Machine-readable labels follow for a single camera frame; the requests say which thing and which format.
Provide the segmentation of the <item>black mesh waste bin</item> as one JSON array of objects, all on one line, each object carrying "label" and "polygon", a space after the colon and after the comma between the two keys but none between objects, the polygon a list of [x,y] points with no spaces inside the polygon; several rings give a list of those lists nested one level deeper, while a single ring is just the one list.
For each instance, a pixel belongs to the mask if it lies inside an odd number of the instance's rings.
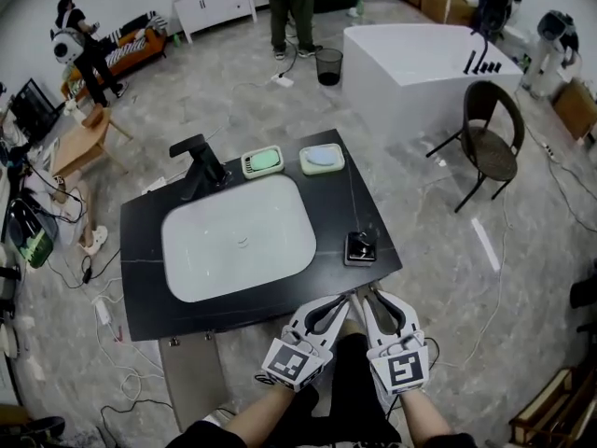
[{"label": "black mesh waste bin", "polygon": [[343,54],[337,49],[322,48],[316,51],[318,82],[323,86],[335,86],[340,82]]}]

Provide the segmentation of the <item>wooden coffee table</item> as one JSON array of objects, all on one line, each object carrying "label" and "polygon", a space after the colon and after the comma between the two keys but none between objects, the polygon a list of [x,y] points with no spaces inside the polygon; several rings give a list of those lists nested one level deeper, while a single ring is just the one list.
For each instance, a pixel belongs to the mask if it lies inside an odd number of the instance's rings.
[{"label": "wooden coffee table", "polygon": [[129,141],[133,137],[112,119],[109,108],[104,108],[102,121],[94,128],[88,129],[78,123],[68,133],[58,139],[58,146],[53,153],[50,173],[66,178],[75,171],[82,171],[86,165],[106,156],[125,174],[127,168],[113,156],[105,146],[108,130],[113,128]]}]

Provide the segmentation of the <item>black white soap dispenser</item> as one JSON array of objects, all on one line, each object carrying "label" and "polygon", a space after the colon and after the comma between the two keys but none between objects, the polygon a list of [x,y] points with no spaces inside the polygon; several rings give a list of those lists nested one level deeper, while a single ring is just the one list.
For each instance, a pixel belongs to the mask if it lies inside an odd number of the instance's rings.
[{"label": "black white soap dispenser", "polygon": [[370,267],[377,260],[377,238],[365,231],[351,231],[344,241],[344,265]]}]

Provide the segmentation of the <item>dark brown cabinet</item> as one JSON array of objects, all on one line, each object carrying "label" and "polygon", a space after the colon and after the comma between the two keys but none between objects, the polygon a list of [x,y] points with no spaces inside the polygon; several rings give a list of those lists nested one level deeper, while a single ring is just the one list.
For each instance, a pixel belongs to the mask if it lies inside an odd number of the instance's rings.
[{"label": "dark brown cabinet", "polygon": [[[400,270],[402,263],[368,187],[351,156],[341,171],[305,175],[299,163],[304,147],[338,144],[340,134],[328,130],[281,147],[286,175],[298,190],[316,238],[312,262],[302,272],[233,294],[183,302],[168,288],[161,227],[174,209],[251,182],[240,160],[228,161],[224,188],[185,202],[183,180],[131,200],[120,210],[120,264],[125,309],[135,341],[149,341],[202,331],[225,331],[293,313],[300,305],[345,294]],[[344,241],[351,231],[377,238],[377,260],[370,267],[344,265]]]}]

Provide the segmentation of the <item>person's left forearm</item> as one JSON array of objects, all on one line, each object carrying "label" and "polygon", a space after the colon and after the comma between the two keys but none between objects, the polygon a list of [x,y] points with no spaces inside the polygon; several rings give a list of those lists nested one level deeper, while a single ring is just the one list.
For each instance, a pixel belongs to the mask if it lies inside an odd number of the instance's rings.
[{"label": "person's left forearm", "polygon": [[224,430],[239,437],[247,447],[261,446],[291,405],[296,392],[273,385],[257,401],[233,417]]}]

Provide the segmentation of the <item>pale blue soap dish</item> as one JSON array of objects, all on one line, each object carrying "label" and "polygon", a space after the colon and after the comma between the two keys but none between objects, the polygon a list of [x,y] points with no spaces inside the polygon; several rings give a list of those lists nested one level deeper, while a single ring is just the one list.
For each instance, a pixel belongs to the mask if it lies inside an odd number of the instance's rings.
[{"label": "pale blue soap dish", "polygon": [[320,175],[341,171],[345,165],[338,144],[304,147],[299,152],[301,171],[305,175]]}]

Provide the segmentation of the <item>orange sofa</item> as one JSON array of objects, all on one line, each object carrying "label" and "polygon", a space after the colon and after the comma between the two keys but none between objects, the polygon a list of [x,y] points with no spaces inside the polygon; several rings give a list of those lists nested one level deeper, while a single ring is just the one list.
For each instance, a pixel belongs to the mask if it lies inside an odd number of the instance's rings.
[{"label": "orange sofa", "polygon": [[[151,10],[102,40],[95,40],[96,48],[104,56],[112,75],[121,77],[154,57],[166,57],[167,27],[168,22]],[[62,78],[61,93],[65,100],[75,98],[79,101],[90,95],[79,70],[73,64],[66,66]]]}]

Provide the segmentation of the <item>white figurine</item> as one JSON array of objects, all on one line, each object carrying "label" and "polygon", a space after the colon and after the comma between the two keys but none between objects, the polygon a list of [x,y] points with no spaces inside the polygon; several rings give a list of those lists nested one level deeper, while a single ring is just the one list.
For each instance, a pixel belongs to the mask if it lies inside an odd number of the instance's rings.
[{"label": "white figurine", "polygon": [[77,123],[81,123],[87,117],[78,107],[75,99],[66,100],[63,107],[63,114],[72,117]]}]

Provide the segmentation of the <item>black mini fridge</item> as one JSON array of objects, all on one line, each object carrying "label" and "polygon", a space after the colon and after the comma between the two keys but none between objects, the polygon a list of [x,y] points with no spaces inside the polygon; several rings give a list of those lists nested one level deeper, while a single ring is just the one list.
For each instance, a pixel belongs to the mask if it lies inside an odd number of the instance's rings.
[{"label": "black mini fridge", "polygon": [[17,128],[33,143],[42,141],[60,117],[60,108],[50,102],[32,78],[14,96],[11,112]]}]

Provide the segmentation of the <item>grey cabinet door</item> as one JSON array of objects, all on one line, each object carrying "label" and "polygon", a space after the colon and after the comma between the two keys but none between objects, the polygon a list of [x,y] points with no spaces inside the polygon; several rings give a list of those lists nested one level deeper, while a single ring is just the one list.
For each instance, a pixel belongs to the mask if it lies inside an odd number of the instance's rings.
[{"label": "grey cabinet door", "polygon": [[174,417],[181,431],[229,401],[215,337],[198,332],[158,340]]}]

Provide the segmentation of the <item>black tub faucet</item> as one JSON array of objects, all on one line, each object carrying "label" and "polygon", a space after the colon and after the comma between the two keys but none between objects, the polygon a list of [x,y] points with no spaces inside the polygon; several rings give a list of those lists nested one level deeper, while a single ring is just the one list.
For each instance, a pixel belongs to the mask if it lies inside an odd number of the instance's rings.
[{"label": "black tub faucet", "polygon": [[501,51],[485,35],[472,30],[470,32],[471,51],[463,73],[465,75],[498,74],[502,69]]}]

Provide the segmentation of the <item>person's black printed shirt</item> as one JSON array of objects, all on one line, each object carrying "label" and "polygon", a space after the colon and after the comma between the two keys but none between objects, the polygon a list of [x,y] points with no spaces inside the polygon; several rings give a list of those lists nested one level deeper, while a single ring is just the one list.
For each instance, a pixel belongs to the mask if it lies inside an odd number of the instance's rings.
[{"label": "person's black printed shirt", "polygon": [[199,421],[174,438],[165,448],[408,448],[400,434],[392,427],[389,437],[380,441],[364,440],[363,436],[349,438],[330,427],[324,418],[314,418],[314,427],[293,435],[290,428],[278,426],[260,445],[251,446],[238,435],[215,424]]}]

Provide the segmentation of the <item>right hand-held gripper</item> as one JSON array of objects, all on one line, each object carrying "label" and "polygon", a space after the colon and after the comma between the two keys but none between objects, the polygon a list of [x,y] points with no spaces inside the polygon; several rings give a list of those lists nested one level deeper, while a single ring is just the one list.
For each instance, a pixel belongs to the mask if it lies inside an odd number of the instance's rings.
[{"label": "right hand-held gripper", "polygon": [[424,386],[429,380],[428,348],[400,348],[392,354],[375,349],[395,343],[420,330],[415,310],[396,295],[372,289],[363,299],[368,341],[367,357],[374,374],[389,395],[398,395]]}]

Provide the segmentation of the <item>person's black shorts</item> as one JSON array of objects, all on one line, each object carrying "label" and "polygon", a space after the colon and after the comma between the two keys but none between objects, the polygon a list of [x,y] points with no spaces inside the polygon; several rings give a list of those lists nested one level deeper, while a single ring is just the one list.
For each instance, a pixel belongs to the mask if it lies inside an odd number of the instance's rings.
[{"label": "person's black shorts", "polygon": [[350,439],[361,435],[364,440],[380,441],[389,437],[392,425],[378,400],[367,351],[367,338],[360,333],[338,342],[326,423]]}]

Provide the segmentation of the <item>green soap dish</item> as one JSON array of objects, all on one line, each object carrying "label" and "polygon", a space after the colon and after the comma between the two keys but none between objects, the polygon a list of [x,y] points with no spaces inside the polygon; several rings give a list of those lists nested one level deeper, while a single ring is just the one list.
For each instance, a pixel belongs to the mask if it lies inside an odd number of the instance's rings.
[{"label": "green soap dish", "polygon": [[243,176],[248,180],[279,173],[285,168],[282,150],[277,145],[244,153],[241,164]]}]

